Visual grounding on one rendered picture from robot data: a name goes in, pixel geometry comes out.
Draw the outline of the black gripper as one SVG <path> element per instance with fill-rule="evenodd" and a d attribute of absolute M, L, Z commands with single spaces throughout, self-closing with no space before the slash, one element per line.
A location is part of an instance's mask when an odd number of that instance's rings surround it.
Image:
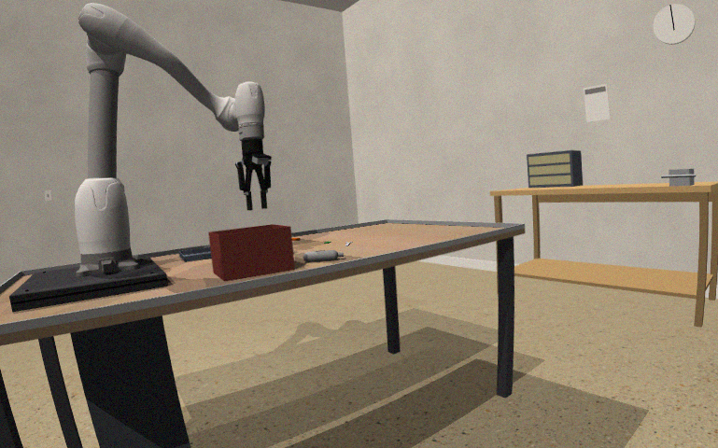
<path fill-rule="evenodd" d="M 257 173 L 257 177 L 258 177 L 259 183 L 260 183 L 261 209 L 267 208 L 266 193 L 268 192 L 268 188 L 271 187 L 271 174 L 270 174 L 271 161 L 268 161 L 268 164 L 263 164 L 264 165 L 264 177 L 263 177 L 262 167 L 261 167 L 262 164 L 256 164 L 256 163 L 252 162 L 252 154 L 254 154 L 254 153 L 263 153 L 262 139 L 243 140 L 242 141 L 243 159 L 235 164 L 236 168 L 237 168 L 237 172 L 238 172 L 239 188 L 240 188 L 240 190 L 243 190 L 244 195 L 246 195 L 247 210 L 253 210 L 252 209 L 251 191 L 250 191 L 251 177 L 252 177 L 253 169 Z M 243 168 L 244 165 L 246 167 L 246 183 L 245 183 L 244 168 Z"/>

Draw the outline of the red open box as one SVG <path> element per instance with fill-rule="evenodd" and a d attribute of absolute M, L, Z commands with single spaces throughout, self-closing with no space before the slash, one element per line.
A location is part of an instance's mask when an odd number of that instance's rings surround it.
<path fill-rule="evenodd" d="M 209 242 L 213 273 L 224 282 L 295 270 L 290 226 L 211 231 Z"/>

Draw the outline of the grey gas cylinder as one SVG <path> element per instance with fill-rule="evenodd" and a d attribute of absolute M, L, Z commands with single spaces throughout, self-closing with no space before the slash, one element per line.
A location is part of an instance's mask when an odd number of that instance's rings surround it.
<path fill-rule="evenodd" d="M 303 254 L 303 259 L 306 262 L 313 261 L 325 261 L 325 260 L 336 260 L 338 257 L 343 257 L 344 252 L 337 253 L 335 250 L 320 250 L 314 252 L 306 252 Z"/>

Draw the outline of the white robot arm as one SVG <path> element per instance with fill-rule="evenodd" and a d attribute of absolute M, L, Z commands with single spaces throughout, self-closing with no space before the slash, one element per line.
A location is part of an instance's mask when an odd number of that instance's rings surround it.
<path fill-rule="evenodd" d="M 111 7 L 87 4 L 78 15 L 78 23 L 87 33 L 87 69 L 91 74 L 88 179 L 80 185 L 75 199 L 81 257 L 76 274 L 82 277 L 139 269 L 131 251 L 124 185 L 117 178 L 119 77 L 126 53 L 166 71 L 210 109 L 224 129 L 239 131 L 240 141 L 264 138 L 265 108 L 258 83 L 240 84 L 235 98 L 216 96 L 175 54 Z"/>

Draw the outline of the dark table edge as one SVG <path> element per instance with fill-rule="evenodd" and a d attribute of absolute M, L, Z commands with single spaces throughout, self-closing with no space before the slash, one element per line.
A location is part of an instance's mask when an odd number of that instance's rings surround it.
<path fill-rule="evenodd" d="M 139 301 L 129 301 L 129 302 L 124 302 L 124 303 L 96 307 L 96 308 L 80 310 L 80 311 L 75 311 L 75 312 L 69 312 L 69 313 L 64 313 L 64 314 L 48 315 L 48 316 L 31 318 L 31 319 L 26 319 L 26 320 L 21 320 L 21 321 L 4 323 L 4 324 L 0 324 L 0 334 L 6 334 L 6 333 L 28 330 L 28 329 L 43 328 L 43 327 L 47 327 L 47 326 L 59 325 L 59 324 L 63 324 L 63 323 L 85 320 L 85 319 L 90 319 L 90 318 L 95 318 L 95 317 L 100 317 L 100 316 L 115 315 L 115 314 L 126 313 L 126 312 L 141 310 L 141 309 L 147 309 L 147 308 L 151 308 L 151 307 L 162 306 L 162 305 L 166 305 L 166 304 L 172 304 L 172 303 L 183 302 L 183 301 L 191 301 L 191 300 L 231 293 L 231 292 L 235 292 L 235 291 L 251 289 L 251 288 L 255 288 L 255 287 L 269 286 L 269 285 L 273 285 L 273 284 L 297 280 L 297 279 L 320 275 L 320 274 L 324 274 L 324 273 L 332 273 L 332 272 L 337 272 L 337 271 L 341 271 L 341 270 L 345 270 L 345 269 L 355 268 L 358 266 L 368 265 L 368 264 L 385 261 L 385 260 L 389 260 L 389 259 L 396 259 L 396 258 L 401 258 L 401 257 L 405 257 L 405 256 L 410 256 L 413 254 L 431 251 L 434 249 L 439 249 L 439 248 L 443 248 L 443 247 L 447 247 L 447 246 L 451 246 L 451 245 L 467 243 L 470 241 L 483 239 L 486 237 L 503 234 L 503 233 L 510 232 L 510 231 L 517 231 L 517 230 L 521 230 L 521 229 L 525 228 L 525 224 L 521 224 L 521 223 L 491 223 L 491 222 L 460 222 L 460 221 L 385 219 L 385 220 L 378 220 L 378 221 L 372 221 L 372 222 L 345 225 L 345 226 L 339 226 L 339 227 L 331 227 L 331 228 L 311 230 L 311 231 L 293 232 L 291 235 L 292 235 L 292 237 L 294 237 L 294 236 L 301 236 L 301 235 L 307 235 L 307 234 L 321 233 L 321 232 L 326 232 L 326 231 L 338 231 L 338 230 L 352 229 L 352 228 L 357 228 L 357 227 L 371 226 L 371 225 L 384 224 L 384 223 L 495 227 L 495 228 L 503 228 L 503 229 L 482 232 L 482 233 L 465 236 L 465 237 L 460 237 L 457 239 L 443 241 L 443 242 L 439 242 L 439 243 L 435 243 L 435 244 L 422 245 L 422 246 L 418 246 L 418 247 L 403 249 L 400 251 L 390 252 L 390 253 L 372 256 L 372 257 L 368 257 L 368 258 L 354 259 L 354 260 L 350 260 L 350 261 L 335 263 L 335 264 L 316 267 L 316 268 L 312 268 L 312 269 L 301 270 L 301 271 L 292 272 L 292 273 L 283 273 L 283 274 L 262 277 L 262 278 L 253 279 L 253 280 L 247 280 L 247 281 L 238 282 L 238 283 L 232 283 L 232 284 L 228 284 L 228 285 L 222 285 L 222 286 L 217 286 L 217 287 L 208 287 L 208 288 L 197 289 L 197 290 L 192 290 L 192 291 L 187 291 L 187 292 L 181 292 L 181 293 L 177 293 L 177 294 L 160 296 L 160 297 L 144 299 L 144 300 L 139 300 Z M 159 257 L 159 256 L 173 255 L 173 254 L 178 254 L 178 251 L 190 250 L 190 249 L 195 249 L 195 248 L 199 249 L 199 248 L 206 248 L 206 247 L 210 247 L 210 245 L 199 245 L 199 246 L 193 246 L 193 247 L 186 247 L 186 248 L 179 248 L 179 249 L 166 250 L 166 251 L 160 251 L 160 252 L 133 255 L 133 258 L 144 259 L 144 258 L 153 258 L 153 257 Z M 61 269 L 66 269 L 66 268 L 76 268 L 76 267 L 79 267 L 80 264 L 81 264 L 81 262 L 60 265 L 60 266 L 47 267 L 47 268 L 33 269 L 33 270 L 27 270 L 27 271 L 20 271 L 20 272 L 16 273 L 15 275 L 13 275 L 11 278 L 9 278 L 5 283 L 0 285 L 0 293 L 24 275 L 30 275 L 30 274 L 44 272 L 44 271 L 61 270 Z"/>

